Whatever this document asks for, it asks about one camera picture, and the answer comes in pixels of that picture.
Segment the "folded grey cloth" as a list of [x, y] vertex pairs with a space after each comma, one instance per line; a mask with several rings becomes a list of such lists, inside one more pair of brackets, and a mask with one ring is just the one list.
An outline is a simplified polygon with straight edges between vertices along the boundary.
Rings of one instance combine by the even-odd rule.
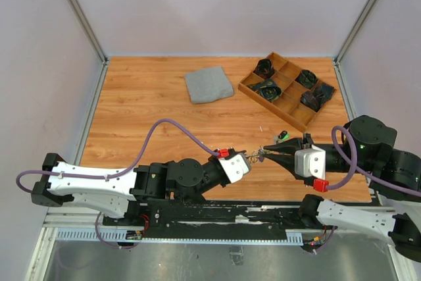
[[184, 79], [193, 104], [212, 103], [234, 95], [233, 85], [221, 66], [188, 72]]

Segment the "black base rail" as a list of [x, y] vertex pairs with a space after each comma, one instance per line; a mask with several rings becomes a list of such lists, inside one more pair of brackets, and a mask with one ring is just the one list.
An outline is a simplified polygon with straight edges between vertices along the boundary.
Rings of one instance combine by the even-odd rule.
[[296, 203], [285, 205], [208, 201], [204, 204], [130, 202], [123, 218], [104, 216], [102, 225], [132, 230], [148, 224], [145, 237], [158, 240], [278, 241], [288, 230], [323, 230], [315, 219], [299, 214]]

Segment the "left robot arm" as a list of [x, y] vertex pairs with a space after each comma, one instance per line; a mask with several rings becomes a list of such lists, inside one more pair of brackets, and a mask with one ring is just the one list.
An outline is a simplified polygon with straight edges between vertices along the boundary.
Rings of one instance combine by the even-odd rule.
[[151, 204], [174, 199], [180, 204], [202, 203], [205, 192], [236, 183], [250, 171], [244, 152], [234, 149], [218, 151], [218, 156], [210, 157], [205, 164], [182, 159], [139, 165], [122, 172], [71, 165], [50, 153], [30, 195], [36, 205], [62, 207], [69, 203], [131, 226], [141, 217], [135, 202]]

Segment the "black capped key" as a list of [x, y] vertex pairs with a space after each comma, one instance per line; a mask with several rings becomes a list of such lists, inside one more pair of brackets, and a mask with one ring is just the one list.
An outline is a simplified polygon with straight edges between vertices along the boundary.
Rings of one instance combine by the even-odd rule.
[[279, 135], [278, 135], [278, 139], [282, 140], [287, 136], [287, 131], [282, 131]]

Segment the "rolled dark tie top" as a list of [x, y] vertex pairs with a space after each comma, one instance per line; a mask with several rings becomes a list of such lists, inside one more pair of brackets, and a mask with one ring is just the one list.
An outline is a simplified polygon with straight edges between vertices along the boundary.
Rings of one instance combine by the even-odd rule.
[[275, 73], [272, 61], [270, 59], [261, 59], [257, 63], [253, 73], [264, 80], [271, 78]]

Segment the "rolled dark tie lower right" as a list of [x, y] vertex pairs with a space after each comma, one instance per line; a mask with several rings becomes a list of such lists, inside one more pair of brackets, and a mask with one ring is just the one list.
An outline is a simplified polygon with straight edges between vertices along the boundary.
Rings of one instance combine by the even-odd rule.
[[306, 91], [301, 95], [300, 102], [318, 112], [333, 96], [335, 88], [331, 85], [321, 83], [312, 91]]

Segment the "wooden compartment tray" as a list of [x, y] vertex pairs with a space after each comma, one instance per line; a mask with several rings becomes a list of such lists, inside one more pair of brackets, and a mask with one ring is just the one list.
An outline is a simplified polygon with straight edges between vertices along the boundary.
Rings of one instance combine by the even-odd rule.
[[[275, 73], [269, 79], [273, 79], [282, 89], [282, 95], [272, 103], [247, 87], [249, 84], [264, 81], [253, 73], [261, 59], [272, 61]], [[312, 89], [307, 89], [295, 81], [302, 69], [310, 70], [318, 78]], [[300, 102], [300, 98], [304, 92], [312, 91], [321, 83], [333, 86], [335, 92], [332, 98], [318, 112], [315, 112], [304, 106]], [[345, 108], [341, 100], [333, 62], [329, 58], [287, 58], [271, 52], [253, 63], [248, 74], [239, 81], [238, 90], [300, 132], [305, 130], [321, 131], [324, 129], [323, 123], [334, 124], [345, 118]]]

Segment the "rolled dark tie centre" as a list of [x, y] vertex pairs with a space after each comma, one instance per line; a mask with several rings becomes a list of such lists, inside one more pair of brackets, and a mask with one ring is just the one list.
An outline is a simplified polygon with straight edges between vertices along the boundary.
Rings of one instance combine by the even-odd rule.
[[282, 95], [282, 89], [273, 81], [273, 79], [266, 79], [256, 84], [249, 84], [247, 87], [271, 103]]

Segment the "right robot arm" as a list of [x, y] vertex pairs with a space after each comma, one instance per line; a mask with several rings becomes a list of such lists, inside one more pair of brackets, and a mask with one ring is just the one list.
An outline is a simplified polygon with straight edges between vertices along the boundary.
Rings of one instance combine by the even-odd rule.
[[288, 170], [295, 179], [322, 193], [338, 190], [355, 174], [369, 179], [369, 187], [397, 202], [407, 202], [402, 214], [380, 214], [340, 205], [307, 194], [298, 220], [305, 228], [350, 229], [394, 247], [412, 261], [420, 261], [420, 158], [395, 148], [397, 131], [380, 120], [362, 115], [332, 128], [332, 143], [314, 143], [310, 134], [266, 145], [260, 156]]

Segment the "rolled dark tie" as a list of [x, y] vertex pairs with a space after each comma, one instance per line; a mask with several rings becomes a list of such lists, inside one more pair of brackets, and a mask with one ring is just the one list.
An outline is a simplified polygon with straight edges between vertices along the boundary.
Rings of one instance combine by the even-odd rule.
[[253, 73], [264, 80], [271, 78], [275, 73], [272, 61], [270, 59], [261, 59], [257, 63]]
[[295, 81], [307, 89], [312, 89], [316, 85], [318, 78], [310, 70], [302, 69]]
[[282, 95], [282, 89], [273, 81], [273, 79], [266, 79], [256, 84], [249, 84], [247, 87], [271, 103]]
[[331, 85], [321, 83], [312, 91], [306, 91], [301, 95], [300, 102], [318, 112], [333, 96], [335, 88]]

